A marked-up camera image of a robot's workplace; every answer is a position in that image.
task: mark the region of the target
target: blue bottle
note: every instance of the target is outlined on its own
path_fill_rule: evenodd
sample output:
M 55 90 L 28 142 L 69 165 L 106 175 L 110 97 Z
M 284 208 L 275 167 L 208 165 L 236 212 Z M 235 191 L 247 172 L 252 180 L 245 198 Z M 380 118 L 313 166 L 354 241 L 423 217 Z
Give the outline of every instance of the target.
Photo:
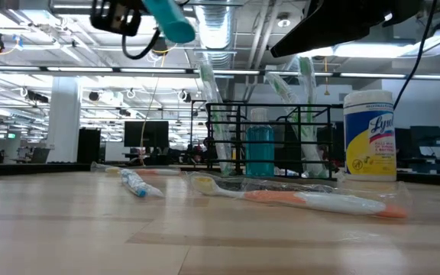
M 267 122 L 267 110 L 265 108 L 252 109 L 251 120 Z M 252 125 L 247 130 L 247 141 L 274 141 L 274 131 L 269 125 Z M 246 149 L 247 160 L 274 160 L 274 144 L 247 144 Z M 246 169 L 248 176 L 274 176 L 273 162 L 247 162 Z

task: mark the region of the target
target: silver duct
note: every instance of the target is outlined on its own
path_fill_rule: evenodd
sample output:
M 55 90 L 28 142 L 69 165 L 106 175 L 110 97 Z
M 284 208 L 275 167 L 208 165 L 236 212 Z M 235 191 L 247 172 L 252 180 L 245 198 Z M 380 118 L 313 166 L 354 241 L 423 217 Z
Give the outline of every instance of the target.
M 231 45 L 234 9 L 225 6 L 195 6 L 199 23 L 199 39 L 206 49 L 224 50 Z M 206 53 L 215 68 L 230 68 L 231 54 Z

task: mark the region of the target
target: toothbrush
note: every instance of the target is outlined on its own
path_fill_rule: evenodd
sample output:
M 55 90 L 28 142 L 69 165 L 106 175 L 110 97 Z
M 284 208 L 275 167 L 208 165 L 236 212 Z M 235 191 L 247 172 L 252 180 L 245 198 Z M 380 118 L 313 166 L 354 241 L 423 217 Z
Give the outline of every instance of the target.
M 191 182 L 197 191 L 208 196 L 226 196 L 236 199 L 248 199 L 254 202 L 277 202 L 295 207 L 352 215 L 376 215 L 385 218 L 407 217 L 406 210 L 398 206 L 371 199 L 362 199 L 356 196 L 269 190 L 236 192 L 218 187 L 215 180 L 210 176 L 194 176 Z

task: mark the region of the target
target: plastic wrapper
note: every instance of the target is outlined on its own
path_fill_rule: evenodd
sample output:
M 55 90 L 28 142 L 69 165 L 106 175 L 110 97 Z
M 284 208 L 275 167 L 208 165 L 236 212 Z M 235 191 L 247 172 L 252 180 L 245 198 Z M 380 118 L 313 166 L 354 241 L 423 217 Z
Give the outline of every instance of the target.
M 381 183 L 379 188 L 368 189 L 341 183 L 330 186 L 329 183 L 333 182 L 324 180 L 302 180 L 307 184 L 295 184 L 245 177 L 224 179 L 208 173 L 188 173 L 185 179 L 195 190 L 207 196 L 225 196 L 351 215 L 406 218 L 412 205 L 404 183 Z M 235 186 L 232 184 L 235 181 L 237 188 L 222 188 L 225 181 L 231 184 L 230 187 Z
M 315 80 L 315 70 L 313 69 L 312 58 L 298 57 L 299 73 L 298 80 L 300 85 L 303 86 L 303 90 L 306 94 L 306 104 L 309 106 L 306 108 L 306 115 L 303 116 L 302 122 L 313 123 L 315 122 L 314 108 L 310 105 L 317 103 L 317 84 Z M 300 129 L 301 136 L 304 141 L 317 141 L 316 127 L 315 125 L 303 125 Z M 305 154 L 305 159 L 309 161 L 322 160 L 317 150 L 316 144 L 302 144 L 302 150 Z M 328 171 L 321 163 L 308 163 L 305 165 L 305 171 L 309 173 L 310 177 L 328 177 Z
M 218 91 L 215 82 L 215 75 L 213 74 L 212 66 L 206 61 L 199 65 L 199 76 L 205 87 L 203 95 L 205 95 L 208 103 L 223 103 L 220 92 Z M 225 107 L 212 106 L 212 120 L 213 121 L 227 121 L 226 112 L 215 112 L 215 110 L 222 110 Z M 230 133 L 227 125 L 213 125 L 213 138 L 217 141 L 230 141 Z M 231 160 L 231 145 L 226 143 L 215 144 L 217 155 L 220 160 Z M 229 175 L 232 172 L 232 164 L 220 162 L 220 170 L 224 175 Z
M 91 163 L 91 172 L 106 172 L 109 174 L 119 174 L 123 168 L 114 167 L 111 165 Z M 141 176 L 179 176 L 181 169 L 167 168 L 167 167 L 127 167 L 128 170 L 133 170 Z
M 139 198 L 146 196 L 164 197 L 164 194 L 159 189 L 146 184 L 133 170 L 122 169 L 120 170 L 120 175 L 121 183 Z
M 302 104 L 299 97 L 291 91 L 290 86 L 281 78 L 281 76 L 273 73 L 268 73 L 266 75 L 266 79 L 273 87 L 274 92 L 276 92 L 277 95 L 280 96 L 281 100 L 285 104 Z M 286 114 L 290 114 L 290 121 L 291 122 L 298 122 L 298 115 L 296 113 L 292 113 L 294 110 L 294 107 L 285 107 Z M 301 115 L 302 121 L 312 121 L 313 117 L 309 113 L 302 113 Z M 300 129 L 298 129 L 298 126 L 292 125 L 293 130 L 295 131 L 298 138 L 301 139 L 301 141 L 315 141 L 315 135 L 313 134 L 314 127 L 309 126 L 302 126 Z M 317 151 L 317 145 L 316 144 L 302 144 L 302 151 L 305 155 L 306 160 L 315 160 L 320 161 L 320 155 Z M 321 163 L 308 163 L 304 165 L 304 170 L 308 172 L 309 177 L 314 178 L 327 178 L 328 177 L 328 171 Z

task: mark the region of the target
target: black bracket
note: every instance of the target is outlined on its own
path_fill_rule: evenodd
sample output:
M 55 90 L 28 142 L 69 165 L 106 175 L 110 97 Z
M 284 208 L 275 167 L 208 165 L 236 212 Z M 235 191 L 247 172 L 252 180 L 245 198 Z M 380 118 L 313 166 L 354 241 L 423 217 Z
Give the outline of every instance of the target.
M 133 37 L 141 24 L 142 14 L 148 11 L 141 0 L 101 0 L 101 5 L 93 0 L 89 19 L 94 28 Z

